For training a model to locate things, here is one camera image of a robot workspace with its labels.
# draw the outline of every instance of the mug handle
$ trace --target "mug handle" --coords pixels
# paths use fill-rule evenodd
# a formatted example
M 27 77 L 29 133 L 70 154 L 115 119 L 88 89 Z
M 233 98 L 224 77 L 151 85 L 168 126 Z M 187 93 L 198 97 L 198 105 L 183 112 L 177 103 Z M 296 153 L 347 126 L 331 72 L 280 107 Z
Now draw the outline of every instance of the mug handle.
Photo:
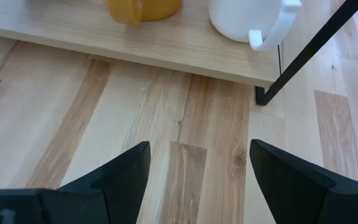
M 248 32 L 249 44 L 252 50 L 270 50 L 279 45 L 288 31 L 290 31 L 301 6 L 300 0 L 282 0 L 278 19 L 265 40 L 262 38 L 261 30 L 250 30 Z
M 137 25 L 142 17 L 141 0 L 106 0 L 109 14 L 116 22 Z

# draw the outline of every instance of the black metal table leg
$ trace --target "black metal table leg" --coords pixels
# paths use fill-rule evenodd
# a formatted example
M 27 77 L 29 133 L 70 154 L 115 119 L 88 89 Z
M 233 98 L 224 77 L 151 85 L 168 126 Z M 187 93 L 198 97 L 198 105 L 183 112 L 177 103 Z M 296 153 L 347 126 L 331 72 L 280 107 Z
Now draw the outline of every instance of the black metal table leg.
M 265 106 L 287 84 L 288 81 L 317 53 L 317 51 L 358 11 L 358 0 L 346 0 L 329 18 L 327 23 L 312 38 L 306 47 L 291 62 L 280 77 L 265 93 L 265 88 L 256 87 L 256 103 Z

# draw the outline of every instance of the white cup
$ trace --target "white cup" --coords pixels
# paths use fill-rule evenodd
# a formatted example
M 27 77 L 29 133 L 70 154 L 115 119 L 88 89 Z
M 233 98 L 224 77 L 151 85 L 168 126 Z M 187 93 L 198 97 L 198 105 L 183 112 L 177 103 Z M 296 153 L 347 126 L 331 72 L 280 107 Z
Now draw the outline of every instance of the white cup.
M 226 37 L 270 50 L 284 39 L 301 6 L 300 0 L 210 0 L 209 18 Z

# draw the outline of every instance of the wooden shelf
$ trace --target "wooden shelf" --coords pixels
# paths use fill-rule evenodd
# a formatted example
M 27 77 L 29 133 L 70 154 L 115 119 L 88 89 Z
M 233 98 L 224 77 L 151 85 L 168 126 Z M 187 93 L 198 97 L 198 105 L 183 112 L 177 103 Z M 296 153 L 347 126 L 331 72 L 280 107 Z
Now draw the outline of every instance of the wooden shelf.
M 114 22 L 103 0 L 0 0 L 0 36 L 250 85 L 279 76 L 278 50 L 254 52 L 218 33 L 208 0 L 157 22 Z

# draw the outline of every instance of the yellow jar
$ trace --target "yellow jar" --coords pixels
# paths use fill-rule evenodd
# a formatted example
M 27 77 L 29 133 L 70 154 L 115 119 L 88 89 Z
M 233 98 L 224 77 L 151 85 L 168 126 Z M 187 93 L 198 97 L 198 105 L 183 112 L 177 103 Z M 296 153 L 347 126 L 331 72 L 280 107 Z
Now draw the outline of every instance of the yellow jar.
M 182 0 L 106 0 L 110 16 L 117 22 L 136 25 L 171 16 Z

